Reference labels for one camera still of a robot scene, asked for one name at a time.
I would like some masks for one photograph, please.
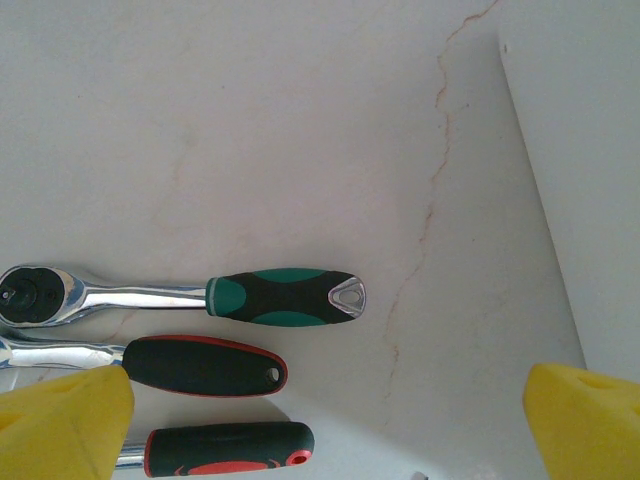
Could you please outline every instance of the black and red rubber grip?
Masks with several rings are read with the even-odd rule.
[[[306,463],[313,433],[303,423],[231,423],[155,430],[144,471],[150,478],[251,472]]]
[[[192,335],[134,340],[124,351],[122,366],[131,380],[189,395],[268,395],[279,391],[287,381],[287,366],[274,353]]]

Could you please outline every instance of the tool handle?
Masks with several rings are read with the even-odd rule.
[[[297,422],[168,428],[149,436],[144,471],[155,478],[301,465],[313,446],[313,433]]]
[[[280,268],[212,278],[210,315],[280,327],[307,327],[353,320],[365,305],[364,285],[350,273]]]
[[[286,364],[267,350],[191,335],[134,340],[124,352],[122,366],[136,382],[190,395],[267,395],[287,381]]]

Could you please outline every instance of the white surface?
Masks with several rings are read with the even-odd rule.
[[[136,385],[132,438],[284,412],[314,430],[313,460],[234,478],[544,478],[526,375],[581,353],[489,6],[3,7],[2,265],[189,283],[320,266],[368,287],[335,328],[111,311],[42,332],[208,334],[289,364],[268,398]]]
[[[511,1],[501,24],[587,366],[640,382],[640,7]]]

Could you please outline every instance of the white marble surface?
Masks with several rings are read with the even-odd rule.
[[[234,478],[545,478],[521,408],[526,375],[582,356],[500,64],[499,11],[480,0],[0,7],[4,267],[192,283],[320,266],[368,287],[365,315],[332,328],[111,311],[42,332],[207,334],[289,364],[287,388],[268,398],[135,385],[131,438],[287,415],[314,430],[312,461]]]

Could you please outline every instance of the chrome shaft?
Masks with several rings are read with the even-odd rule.
[[[116,470],[128,470],[130,468],[144,467],[144,449],[145,444],[125,445],[120,451],[118,460],[116,461]]]
[[[100,343],[42,340],[15,333],[0,337],[0,368],[44,367],[85,370],[121,365],[125,347]]]
[[[83,308],[205,308],[203,287],[122,286],[86,284]]]

